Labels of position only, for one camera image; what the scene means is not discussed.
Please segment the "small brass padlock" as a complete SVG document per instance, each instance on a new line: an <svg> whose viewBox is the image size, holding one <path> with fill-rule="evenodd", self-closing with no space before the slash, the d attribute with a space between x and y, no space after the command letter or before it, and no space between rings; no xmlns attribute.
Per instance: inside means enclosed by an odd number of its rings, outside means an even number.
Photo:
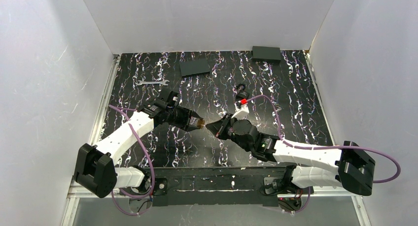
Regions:
<svg viewBox="0 0 418 226"><path fill-rule="evenodd" d="M202 128L205 126L205 120L204 120L204 119L199 119L199 120L196 122L196 126L197 126L199 129L202 129Z"/></svg>

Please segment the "black padlock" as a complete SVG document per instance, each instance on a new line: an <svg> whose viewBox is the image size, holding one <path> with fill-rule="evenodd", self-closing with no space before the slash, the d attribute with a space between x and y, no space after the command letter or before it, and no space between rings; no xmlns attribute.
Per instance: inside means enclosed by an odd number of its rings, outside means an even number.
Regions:
<svg viewBox="0 0 418 226"><path fill-rule="evenodd" d="M243 99L249 99L250 93L248 91L246 91L246 84L244 83L239 83L236 86L237 89L237 94L236 94L236 100L237 101L241 101Z"/></svg>

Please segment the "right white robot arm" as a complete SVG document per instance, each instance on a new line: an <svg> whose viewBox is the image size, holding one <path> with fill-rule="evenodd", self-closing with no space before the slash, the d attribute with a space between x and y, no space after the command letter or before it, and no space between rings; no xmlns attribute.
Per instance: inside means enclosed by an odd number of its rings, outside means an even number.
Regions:
<svg viewBox="0 0 418 226"><path fill-rule="evenodd" d="M333 149L281 140L229 114L206 127L218 139L231 140L260 161L295 164L287 178L301 189L330 186L362 196L372 194L376 163L357 146Z"/></svg>

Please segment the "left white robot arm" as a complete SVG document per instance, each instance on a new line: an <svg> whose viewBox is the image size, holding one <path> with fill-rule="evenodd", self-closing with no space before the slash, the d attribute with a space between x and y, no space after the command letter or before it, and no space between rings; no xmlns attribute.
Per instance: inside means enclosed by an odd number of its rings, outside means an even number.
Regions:
<svg viewBox="0 0 418 226"><path fill-rule="evenodd" d="M162 124L169 124L183 131L201 129L205 121L195 111L178 105L179 93L163 89L153 101L148 101L128 117L124 110L111 106L122 114L126 122L108 137L90 145L82 145L77 154L73 179L94 195L104 198L114 189L136 188L138 195L128 194L132 198L144 198L151 195L155 188L155 171L150 165L149 171L139 167L115 167L116 162L135 143L141 144L141 137Z"/></svg>

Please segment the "silver open-end wrench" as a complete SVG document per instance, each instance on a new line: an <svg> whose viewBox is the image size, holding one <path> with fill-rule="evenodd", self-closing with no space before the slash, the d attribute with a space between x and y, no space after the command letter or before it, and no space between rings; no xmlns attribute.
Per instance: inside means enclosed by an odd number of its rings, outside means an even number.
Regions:
<svg viewBox="0 0 418 226"><path fill-rule="evenodd" d="M169 84L169 80L162 80L162 81L138 81L137 85L162 85L167 86Z"/></svg>

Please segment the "black flat plate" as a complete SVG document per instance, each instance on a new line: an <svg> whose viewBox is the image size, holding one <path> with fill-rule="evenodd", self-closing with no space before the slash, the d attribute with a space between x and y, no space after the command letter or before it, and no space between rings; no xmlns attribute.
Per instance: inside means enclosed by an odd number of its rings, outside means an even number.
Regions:
<svg viewBox="0 0 418 226"><path fill-rule="evenodd" d="M180 74L182 77L209 73L210 71L211 69L207 59L198 59L180 63Z"/></svg>

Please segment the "black rectangular box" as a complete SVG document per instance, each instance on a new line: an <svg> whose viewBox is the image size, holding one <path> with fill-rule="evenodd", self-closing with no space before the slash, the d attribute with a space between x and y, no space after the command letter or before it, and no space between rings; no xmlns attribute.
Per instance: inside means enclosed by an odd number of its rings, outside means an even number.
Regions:
<svg viewBox="0 0 418 226"><path fill-rule="evenodd" d="M253 46L252 59L255 61L280 62L282 53L279 47Z"/></svg>

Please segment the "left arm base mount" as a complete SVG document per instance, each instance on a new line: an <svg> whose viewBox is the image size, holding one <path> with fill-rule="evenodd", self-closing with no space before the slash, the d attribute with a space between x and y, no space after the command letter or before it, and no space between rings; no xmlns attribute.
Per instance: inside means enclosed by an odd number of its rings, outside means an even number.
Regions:
<svg viewBox="0 0 418 226"><path fill-rule="evenodd" d="M157 178L155 181L153 192L148 197L129 200L129 208L131 212L136 213L137 215L141 215L145 213L152 207L154 197L166 195L167 189L168 189L167 178Z"/></svg>

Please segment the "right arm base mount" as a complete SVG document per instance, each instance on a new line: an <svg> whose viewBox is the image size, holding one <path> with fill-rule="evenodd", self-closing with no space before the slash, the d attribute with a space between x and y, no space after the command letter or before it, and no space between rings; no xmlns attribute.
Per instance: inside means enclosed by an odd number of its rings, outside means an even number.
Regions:
<svg viewBox="0 0 418 226"><path fill-rule="evenodd" d="M263 196L276 197L280 211L294 216L307 207L314 188L298 187L292 180L292 177L265 177L259 191Z"/></svg>

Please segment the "aluminium frame rail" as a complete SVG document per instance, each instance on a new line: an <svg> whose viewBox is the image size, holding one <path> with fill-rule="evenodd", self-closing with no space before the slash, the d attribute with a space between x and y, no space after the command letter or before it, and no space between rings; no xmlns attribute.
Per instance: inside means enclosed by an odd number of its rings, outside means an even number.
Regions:
<svg viewBox="0 0 418 226"><path fill-rule="evenodd" d="M92 133L88 141L88 143L90 144L97 142L101 137L101 130L105 121L107 106L109 105L109 100L114 85L118 65L120 63L120 58L121 56L119 54L113 55L113 64L111 66L110 73L105 84L104 93L102 95L99 109L94 121ZM92 194L88 190L76 183L74 180L71 181L70 188L66 197L65 211L61 221L62 226L73 225L80 199L88 196L92 196Z"/></svg>

